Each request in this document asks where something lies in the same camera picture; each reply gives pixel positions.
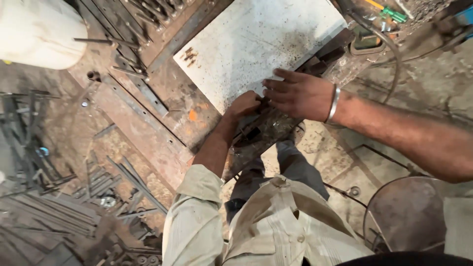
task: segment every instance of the man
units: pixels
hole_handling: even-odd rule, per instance
[[[275,74],[284,81],[264,80],[264,95],[282,112],[346,126],[395,148],[444,181],[473,179],[473,137],[468,132],[340,92],[310,75],[281,69]],[[238,120],[252,113],[259,100],[253,91],[238,97],[195,156],[166,218],[163,265],[315,266],[357,258],[373,262],[373,257],[362,258],[373,253],[327,205],[319,172],[295,148],[298,133],[277,144],[282,175],[262,178],[264,170],[257,161],[235,184],[227,204],[229,244],[220,255],[220,176]]]

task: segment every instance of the metal bangle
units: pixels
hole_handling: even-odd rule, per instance
[[[339,98],[340,98],[340,87],[338,87],[337,85],[337,87],[335,88],[335,92],[333,93],[332,107],[330,108],[330,113],[325,123],[330,122],[331,119],[333,118],[333,115],[335,114],[335,111],[337,110],[337,103],[338,103]]]

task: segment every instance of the white container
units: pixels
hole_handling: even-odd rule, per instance
[[[66,69],[87,48],[73,38],[87,38],[87,28],[63,0],[0,0],[0,59]]]

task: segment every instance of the gray trousers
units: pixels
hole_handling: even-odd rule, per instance
[[[280,172],[283,176],[306,184],[325,200],[328,200],[329,194],[325,189],[320,172],[307,162],[292,141],[278,142],[276,149],[278,150]],[[254,159],[246,166],[235,183],[230,201],[225,203],[228,224],[251,195],[260,188],[260,184],[269,180],[270,178],[264,178],[264,164],[261,158]]]

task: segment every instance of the white board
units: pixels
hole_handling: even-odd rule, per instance
[[[344,27],[328,0],[235,0],[174,60],[223,114],[248,90],[262,95],[274,68],[298,68]]]

